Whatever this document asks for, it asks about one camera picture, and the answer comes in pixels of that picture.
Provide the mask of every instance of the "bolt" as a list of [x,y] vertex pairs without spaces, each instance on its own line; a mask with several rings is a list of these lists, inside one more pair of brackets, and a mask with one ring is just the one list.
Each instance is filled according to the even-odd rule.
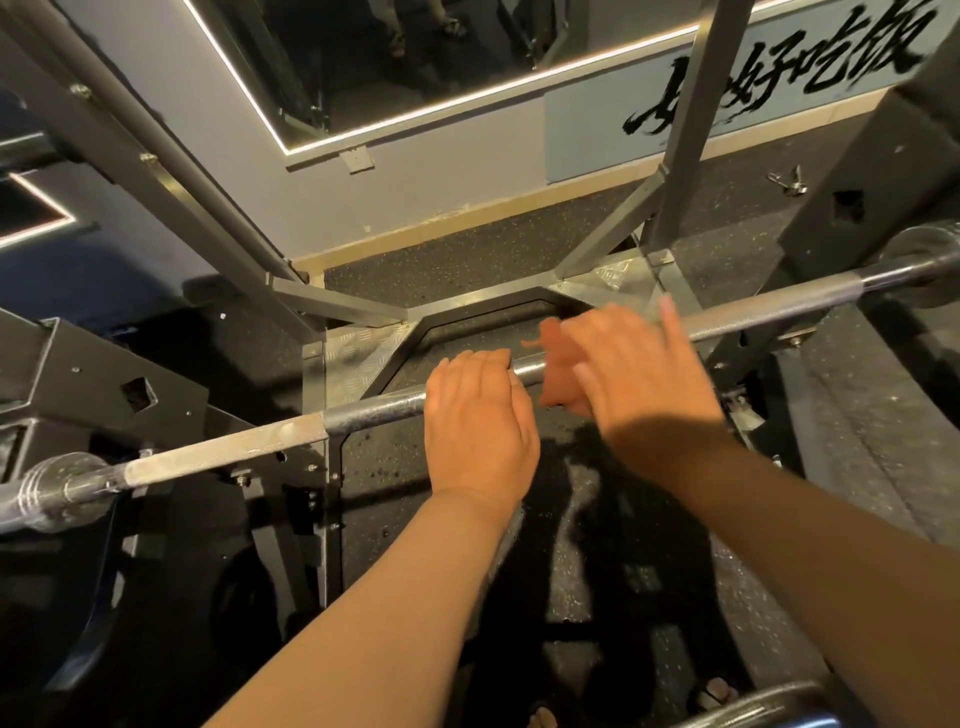
[[93,91],[90,90],[89,86],[83,84],[71,84],[70,93],[74,96],[79,96],[84,101],[89,101],[93,98]]

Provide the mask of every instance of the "diamond plate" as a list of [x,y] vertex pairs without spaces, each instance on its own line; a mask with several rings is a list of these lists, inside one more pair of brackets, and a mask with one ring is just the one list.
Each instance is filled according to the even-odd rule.
[[363,398],[418,323],[404,321],[383,328],[332,330],[324,347],[326,406],[335,407]]
[[653,271],[640,255],[554,283],[550,289],[594,307],[619,303],[654,317],[654,304],[662,295]]

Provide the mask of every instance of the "forearm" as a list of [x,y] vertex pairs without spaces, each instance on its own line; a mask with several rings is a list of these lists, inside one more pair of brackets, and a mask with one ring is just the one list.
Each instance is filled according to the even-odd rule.
[[379,561],[211,725],[430,726],[506,523],[469,493],[431,497]]
[[960,710],[960,556],[731,444],[668,484],[889,724]]

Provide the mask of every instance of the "hand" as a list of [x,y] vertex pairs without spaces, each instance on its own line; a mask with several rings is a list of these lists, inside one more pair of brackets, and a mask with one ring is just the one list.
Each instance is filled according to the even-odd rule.
[[613,304],[562,326],[587,354],[573,372],[604,440],[633,473],[675,490],[691,457],[733,439],[669,297],[660,314],[662,330]]
[[424,442],[435,494],[482,501],[506,527],[540,459],[534,405],[510,369],[510,352],[463,352],[426,382]]

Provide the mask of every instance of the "finger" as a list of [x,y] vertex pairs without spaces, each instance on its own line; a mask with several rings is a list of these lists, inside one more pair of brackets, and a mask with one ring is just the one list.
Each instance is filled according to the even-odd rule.
[[677,312],[677,306],[673,303],[672,296],[663,296],[660,299],[660,325],[663,327],[663,339],[666,342],[666,348],[674,356],[683,359],[696,359],[700,362],[700,356],[690,343],[690,338],[684,331],[684,325],[680,321],[680,313]]
[[490,352],[470,352],[460,370],[460,385],[457,400],[478,400],[483,387],[484,365]]
[[590,409],[593,410],[593,419],[598,425],[605,426],[610,417],[610,401],[606,388],[597,376],[596,368],[588,362],[576,364],[573,375],[577,377],[580,388],[587,395]]
[[437,414],[441,410],[443,399],[444,378],[450,365],[448,358],[443,358],[426,380],[426,402],[423,404],[423,442],[430,446],[430,430]]
[[487,352],[483,364],[483,378],[480,384],[484,399],[495,400],[503,404],[510,403],[510,350],[498,349]]
[[663,334],[657,327],[636,313],[636,311],[622,305],[612,305],[611,315],[616,320],[616,332],[621,334],[619,341],[626,344],[628,355],[636,356],[637,350],[663,350]]
[[473,352],[467,349],[453,357],[450,366],[447,367],[444,377],[444,395],[441,399],[441,406],[448,407],[460,397],[460,386],[464,377],[464,368],[467,362],[473,357]]
[[621,357],[619,348],[612,342],[615,325],[608,310],[596,308],[567,319],[561,323],[561,330],[602,372],[611,371]]
[[520,437],[524,445],[540,442],[540,434],[537,432],[537,420],[534,418],[534,403],[530,399],[523,383],[517,378],[513,371],[508,371],[508,381],[510,383],[510,400],[514,409],[516,423],[520,427]]

